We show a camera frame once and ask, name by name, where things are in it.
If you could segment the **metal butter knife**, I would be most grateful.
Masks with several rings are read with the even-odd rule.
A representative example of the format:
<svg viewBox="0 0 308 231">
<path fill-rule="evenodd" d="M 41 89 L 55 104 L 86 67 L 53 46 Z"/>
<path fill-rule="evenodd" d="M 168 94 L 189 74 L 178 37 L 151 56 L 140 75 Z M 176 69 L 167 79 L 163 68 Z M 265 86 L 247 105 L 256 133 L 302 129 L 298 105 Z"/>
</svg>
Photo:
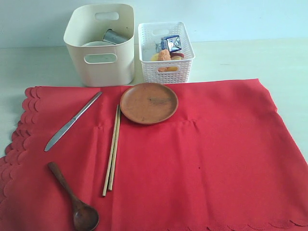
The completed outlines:
<svg viewBox="0 0 308 231">
<path fill-rule="evenodd" d="M 80 118 L 80 116 L 102 95 L 101 91 L 97 92 L 86 104 L 85 106 L 73 116 L 65 125 L 63 125 L 48 141 L 45 146 L 44 151 L 49 151 L 57 141 L 72 127 L 72 125 Z"/>
</svg>

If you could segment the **stainless steel cup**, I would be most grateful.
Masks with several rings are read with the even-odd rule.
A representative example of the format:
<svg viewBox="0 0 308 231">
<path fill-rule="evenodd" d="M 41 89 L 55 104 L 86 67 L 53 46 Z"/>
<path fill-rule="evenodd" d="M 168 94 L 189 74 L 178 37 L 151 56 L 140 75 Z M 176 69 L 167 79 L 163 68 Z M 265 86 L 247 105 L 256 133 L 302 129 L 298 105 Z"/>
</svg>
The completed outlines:
<svg viewBox="0 0 308 231">
<path fill-rule="evenodd" d="M 113 31 L 112 29 L 108 29 L 104 36 L 102 41 L 112 43 L 114 45 L 124 43 L 128 41 L 129 39 L 121 34 L 118 34 L 117 32 Z"/>
</svg>

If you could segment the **fried chicken nugget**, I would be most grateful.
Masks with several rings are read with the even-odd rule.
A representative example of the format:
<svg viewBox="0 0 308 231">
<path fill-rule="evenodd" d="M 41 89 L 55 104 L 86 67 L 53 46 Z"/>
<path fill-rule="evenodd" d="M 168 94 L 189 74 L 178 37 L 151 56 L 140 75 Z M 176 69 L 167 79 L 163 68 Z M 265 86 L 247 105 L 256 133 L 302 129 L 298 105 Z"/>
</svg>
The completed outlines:
<svg viewBox="0 0 308 231">
<path fill-rule="evenodd" d="M 158 53 L 158 61 L 171 61 L 170 52 L 167 49 L 161 50 Z M 166 72 L 168 70 L 168 67 L 160 67 L 158 68 L 158 72 Z"/>
</svg>

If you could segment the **yellow lemon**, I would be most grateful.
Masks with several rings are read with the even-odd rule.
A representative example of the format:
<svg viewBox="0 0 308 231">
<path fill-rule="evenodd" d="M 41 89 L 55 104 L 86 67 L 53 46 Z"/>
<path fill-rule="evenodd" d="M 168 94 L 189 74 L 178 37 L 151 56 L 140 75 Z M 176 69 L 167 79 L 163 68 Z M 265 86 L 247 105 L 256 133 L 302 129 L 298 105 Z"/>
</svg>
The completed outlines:
<svg viewBox="0 0 308 231">
<path fill-rule="evenodd" d="M 151 62 L 156 62 L 156 61 L 158 61 L 158 56 L 159 56 L 158 53 L 154 54 L 154 55 L 151 57 Z"/>
</svg>

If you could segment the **pale green bowl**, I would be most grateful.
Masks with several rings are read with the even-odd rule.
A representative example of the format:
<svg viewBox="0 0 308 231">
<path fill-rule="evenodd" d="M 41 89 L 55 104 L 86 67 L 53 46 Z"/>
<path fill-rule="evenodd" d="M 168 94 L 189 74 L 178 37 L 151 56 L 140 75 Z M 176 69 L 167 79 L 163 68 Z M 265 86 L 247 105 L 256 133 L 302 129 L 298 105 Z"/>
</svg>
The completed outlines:
<svg viewBox="0 0 308 231">
<path fill-rule="evenodd" d="M 113 45 L 110 42 L 105 41 L 92 41 L 83 45 L 83 47 L 94 47 L 94 46 L 109 46 Z M 84 57 L 85 62 L 89 64 L 106 64 L 114 63 L 117 61 L 117 57 L 113 53 L 104 53 L 104 54 L 87 54 Z"/>
</svg>

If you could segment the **right wooden chopstick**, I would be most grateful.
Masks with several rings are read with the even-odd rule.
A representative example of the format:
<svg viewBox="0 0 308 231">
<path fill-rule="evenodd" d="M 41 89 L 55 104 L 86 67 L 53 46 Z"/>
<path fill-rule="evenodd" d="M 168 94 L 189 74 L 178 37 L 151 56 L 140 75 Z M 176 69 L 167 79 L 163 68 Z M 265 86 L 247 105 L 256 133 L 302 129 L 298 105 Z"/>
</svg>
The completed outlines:
<svg viewBox="0 0 308 231">
<path fill-rule="evenodd" d="M 115 137 L 114 147 L 113 147 L 113 154 L 112 154 L 112 161 L 111 161 L 111 170 L 110 170 L 110 177 L 108 183 L 108 190 L 113 189 L 113 182 L 114 182 L 114 175 L 115 175 L 115 167 L 116 167 L 116 154 L 117 154 L 117 147 L 118 147 L 118 138 L 119 138 L 119 129 L 120 129 L 120 120 L 121 120 L 121 109 L 120 106 L 117 106 L 117 113 L 116 113 L 116 129 L 115 129 Z"/>
</svg>

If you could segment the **yellow cheese wedge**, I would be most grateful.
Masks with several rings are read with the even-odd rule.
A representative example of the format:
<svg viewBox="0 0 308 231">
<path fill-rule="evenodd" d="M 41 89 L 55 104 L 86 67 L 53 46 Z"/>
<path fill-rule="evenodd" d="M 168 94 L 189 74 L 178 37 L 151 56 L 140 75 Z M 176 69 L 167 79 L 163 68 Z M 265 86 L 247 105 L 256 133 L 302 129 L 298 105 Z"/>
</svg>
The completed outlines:
<svg viewBox="0 0 308 231">
<path fill-rule="evenodd" d="M 166 72 L 176 72 L 178 71 L 178 67 L 176 66 L 170 66 L 166 68 Z"/>
</svg>

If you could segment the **brown egg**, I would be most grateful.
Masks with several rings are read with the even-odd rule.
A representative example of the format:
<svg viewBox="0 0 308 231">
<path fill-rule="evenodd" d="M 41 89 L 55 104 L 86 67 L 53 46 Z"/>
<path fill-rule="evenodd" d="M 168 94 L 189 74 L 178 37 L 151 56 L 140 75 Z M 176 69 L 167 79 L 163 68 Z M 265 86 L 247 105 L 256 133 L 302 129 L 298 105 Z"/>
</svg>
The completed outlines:
<svg viewBox="0 0 308 231">
<path fill-rule="evenodd" d="M 175 55 L 171 57 L 171 60 L 182 60 L 183 58 L 179 55 Z"/>
</svg>

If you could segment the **dark wooden spoon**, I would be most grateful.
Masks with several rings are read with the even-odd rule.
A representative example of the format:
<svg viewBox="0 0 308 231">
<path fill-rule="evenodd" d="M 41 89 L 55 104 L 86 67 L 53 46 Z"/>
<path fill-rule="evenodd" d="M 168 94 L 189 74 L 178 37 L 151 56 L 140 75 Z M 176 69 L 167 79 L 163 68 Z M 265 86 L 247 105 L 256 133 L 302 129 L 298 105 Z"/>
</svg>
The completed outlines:
<svg viewBox="0 0 308 231">
<path fill-rule="evenodd" d="M 73 208 L 73 224 L 76 231 L 93 231 L 99 224 L 99 214 L 95 208 L 78 199 L 66 182 L 55 162 L 49 162 L 48 168 L 68 193 Z"/>
</svg>

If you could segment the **white perforated plastic basket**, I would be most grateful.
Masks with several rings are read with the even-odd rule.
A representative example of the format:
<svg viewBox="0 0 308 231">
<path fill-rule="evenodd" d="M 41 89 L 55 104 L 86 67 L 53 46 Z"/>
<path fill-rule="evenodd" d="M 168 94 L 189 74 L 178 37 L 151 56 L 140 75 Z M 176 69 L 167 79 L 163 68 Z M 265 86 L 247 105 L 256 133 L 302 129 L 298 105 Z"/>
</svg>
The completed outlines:
<svg viewBox="0 0 308 231">
<path fill-rule="evenodd" d="M 158 60 L 161 40 L 179 36 L 181 50 L 170 60 Z M 195 54 L 183 22 L 142 23 L 138 26 L 139 57 L 145 82 L 187 82 Z"/>
</svg>

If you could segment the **blue white milk carton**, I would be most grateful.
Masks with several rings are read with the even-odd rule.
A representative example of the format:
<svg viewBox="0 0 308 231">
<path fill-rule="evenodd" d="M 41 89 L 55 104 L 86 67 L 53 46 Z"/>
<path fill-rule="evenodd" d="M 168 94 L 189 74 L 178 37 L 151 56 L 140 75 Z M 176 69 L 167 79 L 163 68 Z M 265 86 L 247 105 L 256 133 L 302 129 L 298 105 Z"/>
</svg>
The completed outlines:
<svg viewBox="0 0 308 231">
<path fill-rule="evenodd" d="M 182 50 L 181 40 L 179 35 L 169 35 L 162 37 L 160 42 L 155 45 L 157 52 L 168 50 L 171 53 Z"/>
</svg>

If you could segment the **left wooden chopstick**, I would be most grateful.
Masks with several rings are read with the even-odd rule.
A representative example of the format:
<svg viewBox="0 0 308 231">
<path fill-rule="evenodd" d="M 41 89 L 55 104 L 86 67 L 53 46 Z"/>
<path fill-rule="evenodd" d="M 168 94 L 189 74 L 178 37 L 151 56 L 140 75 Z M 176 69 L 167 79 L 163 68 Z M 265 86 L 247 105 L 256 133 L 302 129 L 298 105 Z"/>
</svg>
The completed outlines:
<svg viewBox="0 0 308 231">
<path fill-rule="evenodd" d="M 116 126 L 117 126 L 117 121 L 118 121 L 118 112 L 119 112 L 119 105 L 116 106 L 114 128 L 113 128 L 113 133 L 112 133 L 112 141 L 111 141 L 108 165 L 107 165 L 105 181 L 104 181 L 104 186 L 103 186 L 103 192 L 102 192 L 103 197 L 106 196 L 107 188 L 108 188 L 108 184 L 109 184 L 109 177 L 110 177 L 111 164 L 112 164 L 112 158 L 113 158 L 114 144 L 115 144 L 115 138 L 116 138 L 115 136 L 116 136 Z"/>
</svg>

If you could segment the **red sausage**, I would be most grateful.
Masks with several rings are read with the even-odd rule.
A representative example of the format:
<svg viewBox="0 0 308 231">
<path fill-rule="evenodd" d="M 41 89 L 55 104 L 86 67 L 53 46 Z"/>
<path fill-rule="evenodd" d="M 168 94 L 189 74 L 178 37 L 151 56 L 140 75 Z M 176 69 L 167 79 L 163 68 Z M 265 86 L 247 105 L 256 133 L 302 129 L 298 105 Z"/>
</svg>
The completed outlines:
<svg viewBox="0 0 308 231">
<path fill-rule="evenodd" d="M 181 56 L 182 58 L 184 58 L 184 54 L 183 54 L 183 53 L 171 53 L 171 54 L 170 54 L 170 57 L 175 56 L 175 55 L 179 55 L 179 56 Z"/>
</svg>

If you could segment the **cream plastic storage bin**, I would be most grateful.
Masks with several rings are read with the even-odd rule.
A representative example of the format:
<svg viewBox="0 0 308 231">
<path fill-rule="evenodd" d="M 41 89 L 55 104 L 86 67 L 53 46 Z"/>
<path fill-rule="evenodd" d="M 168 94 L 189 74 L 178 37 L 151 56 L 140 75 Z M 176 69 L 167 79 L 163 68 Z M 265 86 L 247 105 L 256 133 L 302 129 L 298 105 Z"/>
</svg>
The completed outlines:
<svg viewBox="0 0 308 231">
<path fill-rule="evenodd" d="M 108 29 L 129 40 L 109 46 L 83 47 L 92 41 L 102 41 Z M 131 6 L 122 3 L 89 4 L 72 13 L 64 33 L 64 42 L 75 69 L 84 85 L 106 87 L 129 84 L 134 79 L 135 18 Z M 87 54 L 113 53 L 114 63 L 89 64 Z"/>
</svg>

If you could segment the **brown round plate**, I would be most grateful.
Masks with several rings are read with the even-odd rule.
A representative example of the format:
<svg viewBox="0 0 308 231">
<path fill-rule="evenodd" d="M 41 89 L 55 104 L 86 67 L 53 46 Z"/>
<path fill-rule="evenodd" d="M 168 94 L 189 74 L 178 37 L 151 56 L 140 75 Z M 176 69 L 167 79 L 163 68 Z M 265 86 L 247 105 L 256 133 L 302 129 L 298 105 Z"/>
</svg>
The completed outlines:
<svg viewBox="0 0 308 231">
<path fill-rule="evenodd" d="M 179 105 L 176 93 L 159 83 L 141 83 L 127 89 L 121 96 L 122 114 L 138 124 L 160 123 L 174 115 Z"/>
</svg>

